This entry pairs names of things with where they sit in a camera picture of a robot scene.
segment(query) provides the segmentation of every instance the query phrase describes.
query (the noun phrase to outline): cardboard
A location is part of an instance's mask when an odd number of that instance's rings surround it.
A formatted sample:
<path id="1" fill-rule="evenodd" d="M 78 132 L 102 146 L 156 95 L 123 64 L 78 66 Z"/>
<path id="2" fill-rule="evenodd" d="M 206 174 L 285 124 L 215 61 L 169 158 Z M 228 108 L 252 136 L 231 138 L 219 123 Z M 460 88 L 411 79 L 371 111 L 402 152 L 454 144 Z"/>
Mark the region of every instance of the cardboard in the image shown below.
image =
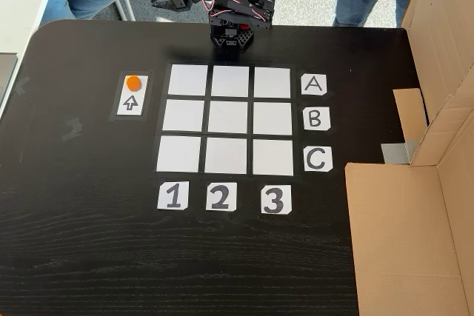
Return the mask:
<path id="1" fill-rule="evenodd" d="M 436 167 L 348 164 L 361 316 L 469 315 Z"/>
<path id="2" fill-rule="evenodd" d="M 411 0 L 403 26 L 430 125 L 397 90 L 411 165 L 346 167 L 359 313 L 474 316 L 474 2 Z"/>
<path id="3" fill-rule="evenodd" d="M 407 32 L 430 120 L 474 63 L 474 2 L 415 0 Z"/>
<path id="4" fill-rule="evenodd" d="M 471 314 L 474 313 L 474 112 L 438 165 L 447 215 Z"/>
<path id="5" fill-rule="evenodd" d="M 423 98 L 420 89 L 393 90 L 401 128 L 406 142 L 420 141 L 427 129 Z"/>

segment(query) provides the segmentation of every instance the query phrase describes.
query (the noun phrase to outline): number 1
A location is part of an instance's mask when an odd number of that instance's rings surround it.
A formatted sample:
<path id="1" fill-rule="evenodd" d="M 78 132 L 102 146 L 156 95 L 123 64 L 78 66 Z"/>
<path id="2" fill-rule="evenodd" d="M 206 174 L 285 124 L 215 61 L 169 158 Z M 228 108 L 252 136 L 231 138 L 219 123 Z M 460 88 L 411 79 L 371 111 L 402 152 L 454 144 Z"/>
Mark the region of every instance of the number 1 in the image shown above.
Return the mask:
<path id="1" fill-rule="evenodd" d="M 181 204 L 177 204 L 178 203 L 178 194 L 179 194 L 179 184 L 173 185 L 166 192 L 168 194 L 173 192 L 173 202 L 171 204 L 168 204 L 168 207 L 181 207 Z"/>

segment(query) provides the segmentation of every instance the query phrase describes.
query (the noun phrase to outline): arrow symbol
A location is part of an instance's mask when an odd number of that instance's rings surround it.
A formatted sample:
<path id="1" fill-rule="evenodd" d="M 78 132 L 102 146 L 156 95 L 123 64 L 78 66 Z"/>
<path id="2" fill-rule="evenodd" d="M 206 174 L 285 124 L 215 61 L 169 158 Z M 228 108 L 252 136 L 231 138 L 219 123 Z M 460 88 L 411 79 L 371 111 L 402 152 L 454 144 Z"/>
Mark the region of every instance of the arrow symbol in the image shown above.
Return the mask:
<path id="1" fill-rule="evenodd" d="M 132 95 L 130 96 L 127 101 L 123 103 L 123 105 L 127 105 L 127 111 L 133 109 L 133 107 L 137 107 L 138 103 L 135 100 L 135 97 Z"/>

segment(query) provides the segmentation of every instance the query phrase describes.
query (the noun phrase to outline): label card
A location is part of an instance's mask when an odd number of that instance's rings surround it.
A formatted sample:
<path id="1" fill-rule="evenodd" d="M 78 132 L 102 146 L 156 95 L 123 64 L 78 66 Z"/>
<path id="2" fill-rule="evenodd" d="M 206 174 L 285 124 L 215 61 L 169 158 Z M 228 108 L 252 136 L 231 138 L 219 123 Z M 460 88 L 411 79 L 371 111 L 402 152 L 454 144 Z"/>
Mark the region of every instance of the label card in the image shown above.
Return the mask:
<path id="1" fill-rule="evenodd" d="M 324 95 L 327 93 L 327 80 L 324 74 L 305 73 L 301 77 L 302 95 Z"/>
<path id="2" fill-rule="evenodd" d="M 331 147 L 308 146 L 303 149 L 303 159 L 306 172 L 329 172 L 333 168 Z"/>
<path id="3" fill-rule="evenodd" d="M 329 107 L 307 107 L 303 110 L 305 130 L 328 131 L 331 128 Z"/>
<path id="4" fill-rule="evenodd" d="M 187 208 L 189 181 L 166 182 L 160 186 L 157 209 L 184 210 Z"/>
<path id="5" fill-rule="evenodd" d="M 237 183 L 211 183 L 207 187 L 206 210 L 235 211 Z"/>
<path id="6" fill-rule="evenodd" d="M 261 190 L 261 213 L 288 215 L 291 207 L 291 185 L 266 185 Z"/>
<path id="7" fill-rule="evenodd" d="M 147 75 L 126 75 L 124 78 L 124 85 L 121 88 L 117 115 L 141 116 L 145 101 L 145 93 L 147 92 L 147 85 Z"/>

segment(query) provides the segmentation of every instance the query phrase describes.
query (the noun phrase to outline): orange game piece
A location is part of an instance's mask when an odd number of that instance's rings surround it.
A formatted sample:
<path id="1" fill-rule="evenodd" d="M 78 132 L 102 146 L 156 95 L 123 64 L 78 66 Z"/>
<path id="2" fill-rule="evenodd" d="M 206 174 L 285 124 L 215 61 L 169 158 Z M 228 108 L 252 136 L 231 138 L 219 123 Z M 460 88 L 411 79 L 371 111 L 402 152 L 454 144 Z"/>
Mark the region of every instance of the orange game piece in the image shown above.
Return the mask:
<path id="1" fill-rule="evenodd" d="M 125 80 L 127 82 L 127 87 L 133 92 L 141 89 L 141 81 L 140 78 L 136 75 L 129 75 Z"/>

